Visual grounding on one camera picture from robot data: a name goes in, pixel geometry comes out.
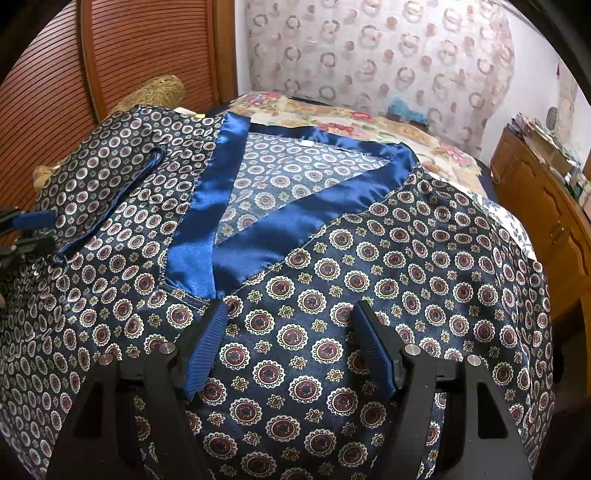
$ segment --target patterned curtain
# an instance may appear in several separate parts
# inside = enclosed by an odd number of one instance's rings
[[[514,50],[492,0],[251,0],[252,88],[426,118],[478,156],[511,84]]]

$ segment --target white wall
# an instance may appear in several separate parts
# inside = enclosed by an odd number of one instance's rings
[[[591,150],[591,106],[580,89],[574,100],[573,129],[567,147],[577,154],[581,165],[585,165]]]
[[[545,122],[548,108],[558,105],[558,54],[532,25],[510,11],[506,14],[513,35],[515,71],[503,103],[486,124],[479,160],[487,165],[512,117],[520,112]]]
[[[236,75],[238,76],[238,95],[251,91],[248,72],[248,32],[246,30],[246,0],[234,2],[236,27]]]
[[[246,0],[235,0],[236,65],[238,93],[251,89],[248,69]],[[489,164],[502,131],[521,112],[545,121],[548,108],[558,105],[558,55],[552,45],[519,13],[507,10],[515,47],[515,71],[511,87],[486,124],[479,159]],[[579,91],[575,102],[571,146],[585,162],[591,148],[591,106]]]

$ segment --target wooden wardrobe door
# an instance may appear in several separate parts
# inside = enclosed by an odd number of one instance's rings
[[[504,154],[512,160],[497,185],[499,203],[523,223],[538,260],[544,263],[554,242],[552,234],[560,230],[564,207],[531,153],[513,146]]]
[[[107,111],[165,74],[183,82],[183,107],[204,112],[218,104],[212,1],[92,1],[92,47]]]
[[[60,161],[94,125],[72,1],[36,36],[0,86],[2,205],[28,209],[35,199],[35,167]]]

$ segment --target wooden door frame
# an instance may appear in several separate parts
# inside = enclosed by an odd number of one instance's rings
[[[207,38],[213,102],[227,103],[238,97],[234,0],[207,1]],[[92,31],[92,0],[77,0],[80,61],[84,67],[88,100],[96,122],[108,115],[100,85]]]

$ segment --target black clamp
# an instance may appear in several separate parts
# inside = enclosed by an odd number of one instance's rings
[[[0,236],[17,230],[26,232],[9,248],[0,247],[0,278],[14,271],[23,260],[52,254],[56,248],[52,235],[31,235],[29,232],[48,228],[54,224],[55,217],[49,210],[42,212],[22,212],[17,208],[0,210]]]
[[[185,410],[183,390],[189,361],[221,300],[212,300],[200,322],[187,327],[177,343],[119,362],[110,353],[89,370],[57,438],[47,480],[85,472],[89,480],[145,479],[139,450],[133,392],[145,391],[151,438],[163,480],[211,480]]]
[[[468,355],[457,362],[432,357],[412,343],[405,345],[364,300],[354,306],[351,321],[378,390],[387,383],[384,372],[392,372],[398,391],[385,396],[401,404],[376,480],[416,479],[436,392],[446,393],[446,411],[433,479],[531,480],[513,419],[480,357]],[[391,367],[385,364],[388,359]],[[374,378],[374,372],[381,378]]]

